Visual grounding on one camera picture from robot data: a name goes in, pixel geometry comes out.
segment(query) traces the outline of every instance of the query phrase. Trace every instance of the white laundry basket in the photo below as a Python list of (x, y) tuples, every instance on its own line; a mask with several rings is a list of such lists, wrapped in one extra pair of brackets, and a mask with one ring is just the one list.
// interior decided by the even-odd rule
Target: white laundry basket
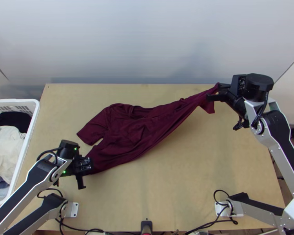
[(32, 117), (23, 146), (21, 148), (21, 152), (18, 156), (11, 184), (8, 188), (0, 189), (0, 205), (4, 203), (4, 201), (13, 193), (15, 189), (16, 181), (18, 179), (18, 175), (20, 173), (23, 160), (28, 149), (29, 141), (31, 140), (33, 134), (39, 109), (40, 103), (36, 99), (0, 99), (0, 113), (17, 111), (27, 113)]

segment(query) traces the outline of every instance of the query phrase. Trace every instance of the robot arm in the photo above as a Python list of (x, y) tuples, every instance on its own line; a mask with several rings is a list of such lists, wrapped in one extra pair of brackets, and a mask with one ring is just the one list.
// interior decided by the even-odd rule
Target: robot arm
[[(77, 143), (62, 140), (59, 148), (43, 153), (49, 153), (45, 158), (40, 160), (38, 157), (27, 173), (26, 181), (0, 206), (0, 235), (32, 234), (49, 219), (77, 216), (78, 203), (52, 193), (44, 197), (37, 210), (8, 229), (29, 202), (39, 192), (58, 184), (60, 177), (75, 175), (78, 188), (85, 188), (82, 177), (91, 172), (92, 164), (89, 158), (79, 155), (78, 149)], [(52, 156), (55, 156), (55, 160), (50, 162)]]
[[(293, 199), (286, 208), (279, 208), (249, 199), (246, 193), (227, 198), (229, 210), (221, 216), (249, 215), (278, 228), (281, 235), (294, 234), (294, 146), (290, 127), (275, 100), (268, 97), (273, 87), (270, 77), (260, 74), (234, 75), (232, 84), (219, 84), (219, 94), (208, 96), (209, 101), (226, 102), (240, 117), (234, 130), (250, 128), (257, 140), (265, 145), (279, 167)], [(270, 111), (264, 112), (267, 103)], [(222, 207), (216, 207), (216, 213)]]

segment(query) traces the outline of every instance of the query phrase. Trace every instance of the dark red shirt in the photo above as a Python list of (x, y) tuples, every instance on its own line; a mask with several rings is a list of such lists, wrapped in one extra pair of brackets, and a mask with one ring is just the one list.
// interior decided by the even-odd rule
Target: dark red shirt
[(77, 133), (89, 145), (103, 138), (87, 154), (93, 161), (94, 174), (142, 156), (174, 131), (197, 106), (214, 113), (214, 103), (206, 101), (206, 94), (216, 91), (217, 85), (154, 108), (125, 104), (104, 108)]

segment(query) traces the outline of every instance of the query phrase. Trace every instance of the shirt sleeve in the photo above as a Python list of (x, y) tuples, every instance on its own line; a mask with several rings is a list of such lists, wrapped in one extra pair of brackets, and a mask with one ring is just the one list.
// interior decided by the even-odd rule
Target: shirt sleeve
[(88, 145), (93, 145), (104, 137), (105, 133), (108, 131), (106, 119), (107, 111), (107, 108), (103, 109), (77, 133), (77, 136), (83, 142)]

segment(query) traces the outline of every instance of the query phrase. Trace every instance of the table surface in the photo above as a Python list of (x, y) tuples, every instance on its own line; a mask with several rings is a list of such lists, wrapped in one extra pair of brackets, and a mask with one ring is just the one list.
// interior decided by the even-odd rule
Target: table surface
[[(188, 97), (213, 85), (47, 84), (37, 123), (19, 175), (25, 180), (37, 156), (58, 147), (61, 139), (79, 143), (85, 155), (92, 146), (76, 133), (103, 108), (114, 103), (154, 107)], [(215, 103), (215, 114), (198, 107), (171, 135), (141, 158), (84, 177), (78, 190), (74, 176), (60, 179), (65, 197), (79, 202), (76, 218), (66, 224), (105, 231), (139, 231), (151, 220), (154, 231), (191, 230), (215, 220), (213, 192), (246, 192), (253, 200), (284, 207), (267, 148), (249, 129), (232, 130), (238, 116), (225, 103)], [(38, 208), (35, 198), (16, 219)], [(245, 216), (238, 225), (217, 223), (211, 230), (267, 228)], [(51, 220), (40, 229), (58, 230)]]

